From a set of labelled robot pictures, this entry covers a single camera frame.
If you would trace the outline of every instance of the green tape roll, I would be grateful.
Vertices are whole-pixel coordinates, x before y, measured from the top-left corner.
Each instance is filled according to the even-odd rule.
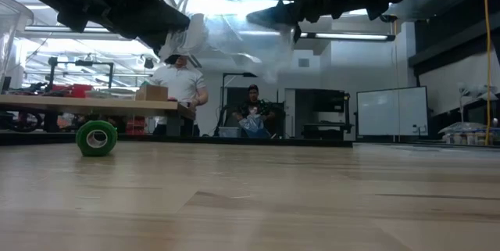
[[[116,129],[105,121],[89,121],[77,132],[77,145],[84,156],[106,156],[117,140]]]

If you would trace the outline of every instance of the seated man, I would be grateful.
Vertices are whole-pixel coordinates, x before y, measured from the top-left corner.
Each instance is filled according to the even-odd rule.
[[[268,126],[276,117],[276,114],[272,111],[270,103],[264,102],[263,99],[259,99],[259,87],[257,87],[256,84],[252,84],[248,87],[248,98],[238,107],[237,112],[233,113],[238,121],[246,118],[250,114],[259,114],[267,130],[272,130]]]

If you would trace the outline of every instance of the wooden table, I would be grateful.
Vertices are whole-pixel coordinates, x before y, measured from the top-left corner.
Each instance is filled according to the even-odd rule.
[[[180,117],[195,119],[195,113],[179,102],[133,101],[125,99],[76,99],[29,95],[0,95],[0,106],[13,111],[21,108],[42,112],[167,117],[169,133],[179,135]]]

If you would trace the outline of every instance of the cardboard box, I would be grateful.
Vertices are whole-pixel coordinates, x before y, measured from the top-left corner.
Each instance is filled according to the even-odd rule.
[[[169,98],[169,89],[162,86],[144,85],[135,92],[135,100],[166,102]]]

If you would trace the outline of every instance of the white t-shirt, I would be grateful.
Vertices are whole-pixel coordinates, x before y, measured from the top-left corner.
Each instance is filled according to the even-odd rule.
[[[169,97],[185,103],[196,98],[198,89],[206,87],[203,74],[199,70],[188,66],[176,68],[173,64],[158,68],[149,81],[151,84],[167,87]],[[166,118],[158,117],[157,122],[166,124]]]

